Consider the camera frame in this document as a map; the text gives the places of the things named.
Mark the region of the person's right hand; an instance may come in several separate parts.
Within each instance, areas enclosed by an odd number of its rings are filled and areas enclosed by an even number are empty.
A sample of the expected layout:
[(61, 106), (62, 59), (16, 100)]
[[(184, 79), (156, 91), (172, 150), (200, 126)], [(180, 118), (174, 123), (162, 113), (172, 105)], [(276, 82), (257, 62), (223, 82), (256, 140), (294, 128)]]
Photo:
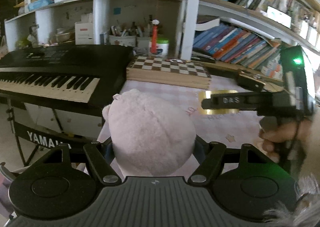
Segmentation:
[[(277, 143), (292, 140), (297, 129), (297, 122), (288, 122), (278, 126), (276, 129), (265, 131), (260, 130), (259, 137), (263, 139), (262, 149), (274, 162), (278, 162), (280, 155), (276, 152)], [(298, 126), (297, 140), (301, 142), (306, 155), (309, 151), (319, 146), (319, 112), (312, 119), (304, 119)]]

